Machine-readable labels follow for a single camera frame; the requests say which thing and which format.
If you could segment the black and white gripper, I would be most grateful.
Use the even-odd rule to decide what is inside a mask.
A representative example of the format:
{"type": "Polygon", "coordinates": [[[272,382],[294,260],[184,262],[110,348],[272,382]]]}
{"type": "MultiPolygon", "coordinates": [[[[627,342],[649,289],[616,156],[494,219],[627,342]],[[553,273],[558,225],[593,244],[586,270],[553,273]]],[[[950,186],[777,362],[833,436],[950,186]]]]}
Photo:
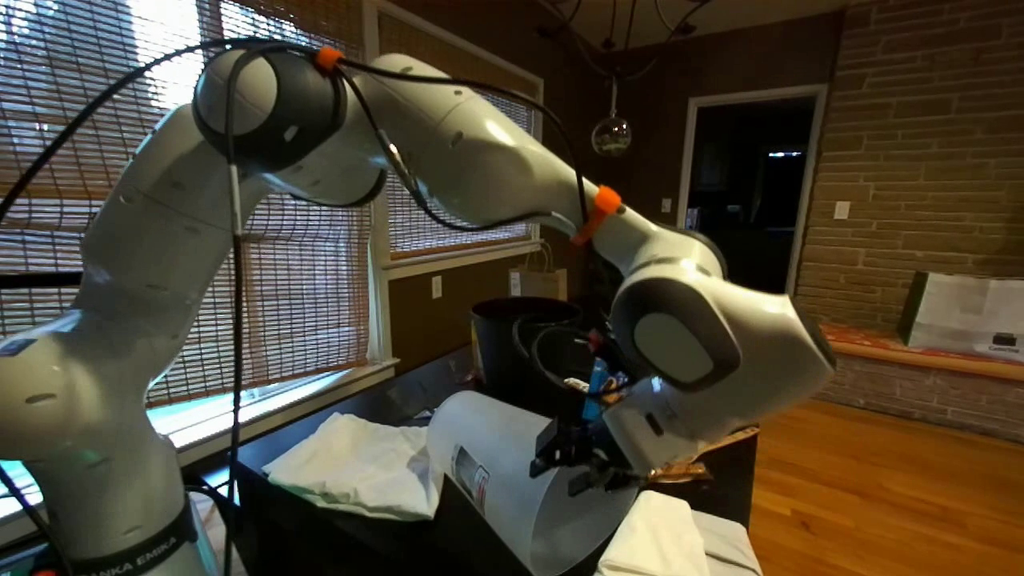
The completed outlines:
{"type": "MultiPolygon", "coordinates": [[[[597,404],[597,423],[627,458],[630,470],[649,476],[684,453],[684,442],[676,436],[682,393],[661,378],[642,378],[630,387],[588,391],[597,404]]],[[[530,476],[549,468],[573,468],[588,458],[588,433],[581,425],[549,423],[534,439],[534,458],[528,464],[530,476]]],[[[569,470],[568,493],[581,496],[588,489],[627,489],[635,475],[607,461],[588,461],[569,470]]]]}

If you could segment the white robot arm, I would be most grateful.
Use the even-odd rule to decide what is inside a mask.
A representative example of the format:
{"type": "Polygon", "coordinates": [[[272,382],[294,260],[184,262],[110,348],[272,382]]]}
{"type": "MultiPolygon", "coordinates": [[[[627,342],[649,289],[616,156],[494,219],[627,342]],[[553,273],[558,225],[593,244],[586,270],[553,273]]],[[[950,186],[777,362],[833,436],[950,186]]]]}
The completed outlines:
{"type": "Polygon", "coordinates": [[[79,244],[75,305],[0,356],[2,448],[40,481],[69,576],[204,576],[177,450],[144,393],[268,195],[314,208],[306,241],[331,260],[328,220],[389,179],[458,229],[546,225],[622,276],[612,338],[638,382],[607,410],[605,445],[561,448],[549,419],[483,393],[442,407],[444,468],[481,475],[481,512],[525,565],[586,555],[642,475],[833,375],[790,299],[729,282],[706,241],[646,220],[467,82],[410,53],[355,68],[237,43],[132,153],[79,244]]]}

